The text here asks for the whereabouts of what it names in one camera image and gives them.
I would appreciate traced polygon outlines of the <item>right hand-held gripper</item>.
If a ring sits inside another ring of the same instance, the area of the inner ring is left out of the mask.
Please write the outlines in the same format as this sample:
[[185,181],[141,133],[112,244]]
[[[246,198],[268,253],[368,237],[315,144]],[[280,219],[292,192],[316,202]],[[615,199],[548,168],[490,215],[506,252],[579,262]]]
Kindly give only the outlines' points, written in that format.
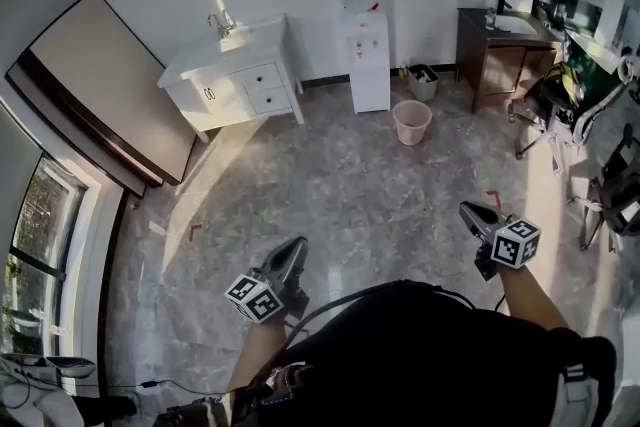
[[481,246],[474,264],[485,281],[491,280],[499,266],[519,269],[534,258],[541,229],[529,220],[517,218],[506,224],[506,216],[495,206],[463,201],[459,215]]

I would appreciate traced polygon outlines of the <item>white cabinet drawer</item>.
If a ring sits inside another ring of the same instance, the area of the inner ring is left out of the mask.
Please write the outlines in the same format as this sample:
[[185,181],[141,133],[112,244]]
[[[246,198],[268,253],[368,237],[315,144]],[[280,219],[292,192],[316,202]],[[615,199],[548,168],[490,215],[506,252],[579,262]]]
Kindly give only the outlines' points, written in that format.
[[240,71],[248,92],[280,88],[283,81],[275,63],[267,63]]
[[291,109],[291,104],[284,87],[254,90],[249,98],[257,114],[273,113]]

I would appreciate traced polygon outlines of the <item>person's right forearm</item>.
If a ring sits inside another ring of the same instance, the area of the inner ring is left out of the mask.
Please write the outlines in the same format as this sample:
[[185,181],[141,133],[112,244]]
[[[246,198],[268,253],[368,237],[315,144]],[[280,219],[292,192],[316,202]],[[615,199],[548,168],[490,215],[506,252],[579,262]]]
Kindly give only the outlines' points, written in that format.
[[497,267],[510,315],[546,330],[569,328],[565,318],[526,266]]

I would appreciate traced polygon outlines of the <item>person's left forearm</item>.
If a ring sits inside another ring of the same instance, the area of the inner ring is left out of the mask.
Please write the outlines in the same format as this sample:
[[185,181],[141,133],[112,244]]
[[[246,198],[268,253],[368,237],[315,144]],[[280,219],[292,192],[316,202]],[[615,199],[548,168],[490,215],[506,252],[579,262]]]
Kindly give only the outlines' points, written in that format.
[[282,319],[252,324],[231,374],[227,390],[232,391],[249,385],[285,339],[285,321]]

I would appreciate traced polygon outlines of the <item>pink waste bin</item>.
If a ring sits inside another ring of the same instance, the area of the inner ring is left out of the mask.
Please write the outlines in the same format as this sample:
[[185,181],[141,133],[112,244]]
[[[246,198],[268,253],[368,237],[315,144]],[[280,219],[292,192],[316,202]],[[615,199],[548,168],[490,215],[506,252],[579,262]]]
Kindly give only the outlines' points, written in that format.
[[392,109],[398,140],[405,146],[416,146],[424,138],[432,121],[431,109],[418,100],[403,100]]

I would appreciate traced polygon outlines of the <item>white trash bin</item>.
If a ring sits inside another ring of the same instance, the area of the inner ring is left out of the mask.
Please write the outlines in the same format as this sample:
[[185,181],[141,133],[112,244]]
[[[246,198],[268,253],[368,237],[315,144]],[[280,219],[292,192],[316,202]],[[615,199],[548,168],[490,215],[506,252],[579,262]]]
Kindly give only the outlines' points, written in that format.
[[428,102],[435,96],[439,77],[428,65],[415,64],[408,67],[409,90],[421,102]]

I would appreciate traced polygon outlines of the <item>yellow and black jacket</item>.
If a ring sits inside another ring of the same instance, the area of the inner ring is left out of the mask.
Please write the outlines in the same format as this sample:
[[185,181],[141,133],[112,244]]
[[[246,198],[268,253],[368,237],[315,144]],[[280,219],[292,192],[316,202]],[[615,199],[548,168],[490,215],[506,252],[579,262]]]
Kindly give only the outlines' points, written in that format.
[[585,91],[577,71],[565,62],[554,64],[533,86],[535,96],[545,108],[556,107],[557,117],[572,124]]

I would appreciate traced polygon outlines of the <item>brown vanity cabinet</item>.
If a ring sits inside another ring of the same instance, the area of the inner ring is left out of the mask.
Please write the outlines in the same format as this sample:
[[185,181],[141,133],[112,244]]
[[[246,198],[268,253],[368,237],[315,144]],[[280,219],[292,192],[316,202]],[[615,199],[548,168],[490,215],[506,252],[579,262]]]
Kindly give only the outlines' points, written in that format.
[[536,35],[512,34],[485,27],[486,9],[458,10],[456,78],[473,92],[471,111],[505,108],[521,98],[560,58],[561,42],[532,15],[509,12],[536,30]]

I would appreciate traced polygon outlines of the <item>black waist pack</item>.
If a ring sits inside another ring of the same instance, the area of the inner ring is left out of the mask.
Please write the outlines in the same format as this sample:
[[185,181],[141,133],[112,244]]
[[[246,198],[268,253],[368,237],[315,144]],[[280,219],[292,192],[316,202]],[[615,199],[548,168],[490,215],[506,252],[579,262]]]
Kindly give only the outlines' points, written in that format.
[[169,408],[152,427],[280,427],[279,418],[294,411],[312,369],[302,361],[260,371],[247,386],[221,397]]

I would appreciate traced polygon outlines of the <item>white water dispenser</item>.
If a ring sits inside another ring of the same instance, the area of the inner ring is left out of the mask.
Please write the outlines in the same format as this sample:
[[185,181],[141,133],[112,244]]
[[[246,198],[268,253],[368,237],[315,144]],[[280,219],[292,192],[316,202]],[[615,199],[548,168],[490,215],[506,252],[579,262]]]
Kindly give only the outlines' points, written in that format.
[[345,10],[340,28],[346,44],[345,64],[354,111],[389,111],[391,66],[385,13]]

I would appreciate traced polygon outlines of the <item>white sink basin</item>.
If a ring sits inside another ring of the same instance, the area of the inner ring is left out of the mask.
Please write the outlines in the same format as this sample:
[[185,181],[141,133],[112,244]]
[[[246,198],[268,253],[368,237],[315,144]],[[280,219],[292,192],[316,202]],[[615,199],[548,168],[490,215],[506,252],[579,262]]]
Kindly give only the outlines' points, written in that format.
[[537,34],[537,30],[531,24],[518,16],[497,15],[494,27],[496,30],[512,34]]

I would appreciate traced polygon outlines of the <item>white vanity cabinet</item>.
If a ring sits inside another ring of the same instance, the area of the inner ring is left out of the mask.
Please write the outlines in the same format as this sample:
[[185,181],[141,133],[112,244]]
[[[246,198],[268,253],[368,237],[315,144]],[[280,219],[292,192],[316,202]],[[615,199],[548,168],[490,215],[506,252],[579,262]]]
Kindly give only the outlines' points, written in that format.
[[298,100],[302,85],[296,66],[296,53],[287,17],[278,14],[241,25],[224,39],[206,36],[184,45],[165,68],[157,86],[166,92],[165,88],[169,85],[189,80],[202,91],[207,101],[207,86],[217,77],[240,74],[242,70],[273,62],[283,81],[282,87],[287,91],[291,104],[289,111],[257,114],[254,110],[251,117],[230,120],[210,112],[213,127],[208,130],[198,130],[184,119],[203,142],[209,140],[207,133],[214,129],[271,116],[292,114],[297,123],[302,125],[305,120]]

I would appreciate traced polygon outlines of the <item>black framed window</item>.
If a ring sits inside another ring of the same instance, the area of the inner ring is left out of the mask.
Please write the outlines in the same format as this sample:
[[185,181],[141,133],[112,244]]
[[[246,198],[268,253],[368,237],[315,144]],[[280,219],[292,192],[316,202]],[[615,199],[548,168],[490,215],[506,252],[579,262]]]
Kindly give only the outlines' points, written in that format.
[[40,158],[9,247],[0,351],[59,354],[66,263],[85,192],[72,173]]
[[602,9],[583,0],[533,0],[531,14],[545,26],[593,36]]

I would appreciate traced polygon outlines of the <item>chrome faucet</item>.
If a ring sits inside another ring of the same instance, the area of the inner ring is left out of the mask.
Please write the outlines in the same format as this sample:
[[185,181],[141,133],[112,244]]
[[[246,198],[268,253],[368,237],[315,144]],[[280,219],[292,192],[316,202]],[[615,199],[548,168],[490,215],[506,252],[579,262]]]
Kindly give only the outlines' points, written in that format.
[[207,24],[216,27],[221,39],[231,35],[237,28],[237,24],[227,9],[222,9],[219,13],[211,13],[207,17]]

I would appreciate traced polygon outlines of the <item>beige black-framed panel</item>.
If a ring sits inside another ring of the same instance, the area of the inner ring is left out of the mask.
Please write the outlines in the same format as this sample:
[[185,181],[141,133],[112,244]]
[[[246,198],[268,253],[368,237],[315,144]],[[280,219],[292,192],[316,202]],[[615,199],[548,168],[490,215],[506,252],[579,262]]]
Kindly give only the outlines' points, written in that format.
[[157,86],[162,63],[106,0],[78,0],[26,50],[80,103],[91,124],[124,140],[164,183],[182,182],[195,132]]

